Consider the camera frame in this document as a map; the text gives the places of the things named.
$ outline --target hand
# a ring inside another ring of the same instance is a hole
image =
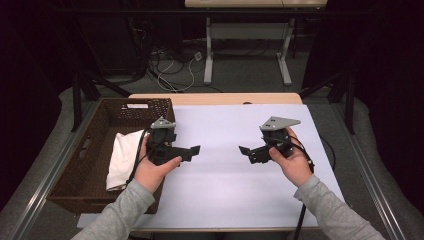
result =
[[[297,138],[296,134],[291,128],[287,128],[289,136]],[[300,146],[300,143],[292,138],[292,142]],[[308,160],[305,155],[297,148],[292,149],[290,157],[285,158],[276,148],[272,147],[269,150],[271,158],[280,165],[284,175],[296,187],[302,186],[311,176],[312,172],[309,169]]]
[[[138,164],[134,178],[152,194],[159,187],[166,174],[174,170],[180,163],[181,157],[175,157],[165,164],[156,166],[146,156],[146,143],[149,136],[144,137],[139,158],[144,157]]]

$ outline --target white paper sheet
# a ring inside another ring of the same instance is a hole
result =
[[[135,229],[296,227],[302,207],[293,198],[296,187],[276,163],[250,164],[239,150],[264,145],[259,126],[271,116],[301,121],[292,129],[314,161],[315,174],[343,200],[306,105],[174,106],[174,112],[173,146],[201,145],[200,154],[167,175],[158,212],[143,215]],[[303,226],[318,226],[309,211]]]

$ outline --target black handheld device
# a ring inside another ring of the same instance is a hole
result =
[[[241,153],[248,156],[252,164],[266,163],[271,160],[268,152],[271,147],[275,147],[283,156],[288,157],[293,144],[286,128],[296,124],[300,124],[300,121],[274,116],[270,117],[259,127],[263,135],[262,139],[265,141],[265,146],[255,149],[239,146]]]
[[[192,156],[198,155],[200,146],[191,148],[173,147],[172,142],[177,138],[174,133],[175,123],[172,123],[163,117],[151,124],[149,129],[149,140],[146,143],[146,152],[149,160],[155,165],[161,165],[174,157],[181,156],[182,162],[190,162]]]

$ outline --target black curtain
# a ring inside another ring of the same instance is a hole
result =
[[[9,201],[42,149],[61,111],[58,94],[71,73],[57,51],[48,16],[37,1],[2,1],[2,195]]]
[[[377,1],[328,0],[328,11],[365,10]],[[409,201],[424,213],[424,20],[422,1],[403,0],[386,9],[386,21],[360,59],[355,97],[369,108],[378,152]],[[343,70],[366,22],[322,22],[312,48],[303,88]]]

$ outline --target dark background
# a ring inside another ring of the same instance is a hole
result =
[[[117,8],[119,1],[51,1],[77,7]],[[133,7],[183,7],[184,1],[131,2]],[[424,27],[422,2],[400,1],[367,54],[362,56],[356,82],[356,97],[370,110],[370,119],[385,166],[405,196],[424,212],[424,181],[421,158],[424,102]],[[60,114],[58,95],[71,87],[73,66],[64,55],[57,28],[60,26],[44,9],[46,1],[2,1],[0,5],[1,72],[5,104],[2,132],[4,156],[1,170],[7,203],[55,126]],[[328,1],[327,10],[361,10],[377,1]],[[175,51],[181,40],[204,36],[204,21],[190,18],[151,20],[155,40]],[[74,22],[66,22],[75,27]],[[70,40],[81,63],[100,74],[128,74],[140,70],[140,56],[131,39],[125,18],[82,17]],[[303,87],[311,87],[349,61],[357,40],[364,34],[364,22],[323,21],[312,48]]]

